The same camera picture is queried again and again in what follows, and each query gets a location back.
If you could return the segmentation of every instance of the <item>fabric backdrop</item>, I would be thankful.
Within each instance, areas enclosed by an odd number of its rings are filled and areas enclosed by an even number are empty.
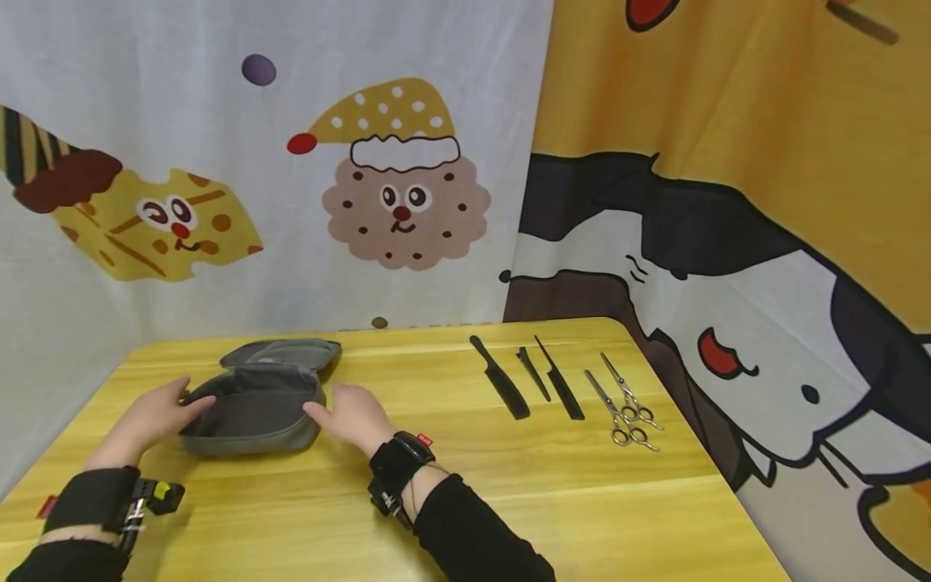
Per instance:
[[[555,6],[506,319],[624,323],[797,581],[931,579],[928,55],[926,2]]]
[[[551,10],[0,3],[0,497],[136,346],[500,320]]]

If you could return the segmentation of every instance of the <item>yellow table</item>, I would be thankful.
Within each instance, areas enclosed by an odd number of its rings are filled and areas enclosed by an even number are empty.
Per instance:
[[[468,342],[477,334],[530,404],[515,421]],[[570,420],[544,372],[538,334],[586,420]],[[393,421],[434,440],[466,482],[553,564],[560,580],[788,580],[627,331],[603,318],[320,334],[343,343],[330,382],[369,387]],[[0,575],[33,546],[35,513],[78,471],[144,390],[182,373],[198,386],[220,356],[256,338],[148,345],[134,352],[0,504]],[[515,357],[526,345],[553,401]],[[582,370],[612,397],[607,353],[665,432],[661,449],[620,448]],[[143,474],[183,482],[181,510],[146,520],[126,580],[441,580],[416,540],[369,504],[360,453],[322,435],[302,453],[198,461],[172,442]]]

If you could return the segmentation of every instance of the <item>silver scissors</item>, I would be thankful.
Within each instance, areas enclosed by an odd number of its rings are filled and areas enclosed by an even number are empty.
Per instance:
[[[611,400],[607,394],[604,393],[604,390],[598,384],[598,380],[595,379],[595,376],[591,375],[591,372],[585,370],[585,375],[588,376],[588,381],[591,382],[591,385],[595,387],[595,391],[598,392],[601,401],[604,402],[604,405],[608,407],[608,412],[611,413],[611,419],[614,420],[614,429],[611,431],[611,438],[618,445],[622,447],[628,446],[631,442],[635,442],[642,447],[646,447],[655,453],[659,453],[659,449],[654,447],[653,444],[648,440],[646,433],[643,432],[642,428],[638,426],[632,426],[630,424],[630,419],[622,412],[624,408],[629,408],[628,406],[621,407],[621,410],[617,409],[617,405],[614,404],[614,401]]]
[[[611,371],[614,380],[621,386],[621,389],[624,390],[624,406],[621,408],[621,414],[630,422],[637,422],[640,420],[656,430],[665,430],[654,421],[653,411],[645,406],[641,406],[640,401],[634,396],[633,390],[630,389],[627,382],[621,377],[621,374],[617,373],[617,370],[614,369],[614,366],[611,364],[611,361],[608,360],[608,357],[604,355],[604,352],[601,352],[601,359],[604,360],[604,364],[608,367],[608,370]]]

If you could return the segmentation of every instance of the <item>black wrist band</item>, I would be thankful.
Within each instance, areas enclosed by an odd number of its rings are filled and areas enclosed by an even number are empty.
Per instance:
[[[94,469],[68,481],[46,520],[43,534],[73,525],[99,525],[119,534],[140,471],[136,467]]]
[[[399,431],[378,448],[369,461],[372,476],[385,492],[400,499],[420,467],[434,461],[430,449],[410,433]]]

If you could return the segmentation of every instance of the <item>black sleeve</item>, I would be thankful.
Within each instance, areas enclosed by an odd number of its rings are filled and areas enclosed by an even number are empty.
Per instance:
[[[543,556],[508,529],[459,475],[430,492],[414,533],[451,582],[556,580]]]
[[[119,582],[129,556],[109,544],[70,539],[36,546],[7,582]]]

